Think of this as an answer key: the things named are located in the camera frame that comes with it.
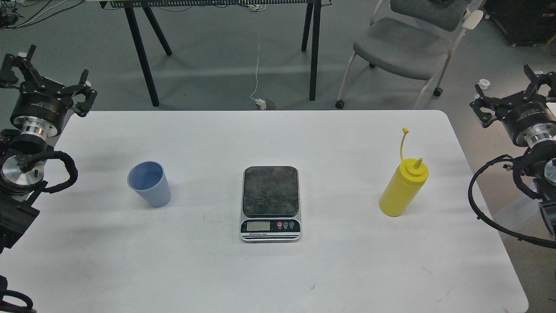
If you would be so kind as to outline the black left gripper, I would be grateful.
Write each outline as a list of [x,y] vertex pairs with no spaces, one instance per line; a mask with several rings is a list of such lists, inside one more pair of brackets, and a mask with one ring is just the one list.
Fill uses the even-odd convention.
[[[42,77],[30,62],[35,50],[36,46],[31,45],[25,56],[7,53],[2,61],[0,86],[19,91],[19,98],[10,116],[12,125],[20,125],[24,117],[36,117],[52,125],[63,125],[69,109],[79,117],[85,117],[98,94],[87,83],[89,70],[83,70],[79,82],[75,85],[65,87],[60,83],[53,83]],[[14,68],[20,70],[24,77],[20,86],[17,85],[19,79]],[[73,97],[78,95],[83,95],[85,99],[74,103]]]

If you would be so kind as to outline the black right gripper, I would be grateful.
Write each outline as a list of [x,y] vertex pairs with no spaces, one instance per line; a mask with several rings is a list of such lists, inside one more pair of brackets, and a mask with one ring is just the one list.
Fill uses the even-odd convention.
[[477,93],[469,106],[482,128],[501,121],[509,136],[520,136],[530,127],[547,123],[550,135],[554,136],[555,117],[546,104],[546,97],[537,92],[540,86],[548,85],[549,100],[555,100],[556,73],[550,71],[547,74],[535,74],[529,65],[523,65],[523,71],[530,80],[523,93],[518,92],[502,99]]

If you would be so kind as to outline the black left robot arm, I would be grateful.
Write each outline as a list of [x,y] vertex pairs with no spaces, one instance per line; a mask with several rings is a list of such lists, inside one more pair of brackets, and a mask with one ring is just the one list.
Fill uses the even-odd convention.
[[[38,73],[31,59],[36,46],[26,53],[6,54],[1,66],[1,87],[16,89],[19,98],[10,116],[12,129],[1,131],[0,249],[12,248],[40,213],[33,207],[42,193],[66,190],[78,178],[75,161],[47,143],[61,135],[68,111],[85,117],[97,96],[84,70],[69,87]],[[48,186],[44,180],[47,160],[64,164],[68,180]]]

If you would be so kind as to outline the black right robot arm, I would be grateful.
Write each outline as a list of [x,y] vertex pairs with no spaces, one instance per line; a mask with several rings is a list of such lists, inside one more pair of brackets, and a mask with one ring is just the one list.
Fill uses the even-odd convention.
[[[516,158],[505,154],[485,163],[471,178],[467,198],[478,220],[517,240],[554,249],[556,119],[548,103],[555,101],[555,73],[534,73],[529,65],[524,65],[523,71],[530,83],[525,90],[508,97],[487,97],[479,84],[475,85],[477,94],[470,107],[481,126],[489,127],[495,121],[500,121],[512,143],[526,151]],[[472,195],[474,183],[480,174],[496,163],[503,163],[503,168],[512,172],[518,190],[539,201],[539,211],[551,236],[550,240],[509,230],[488,218],[477,206]]]

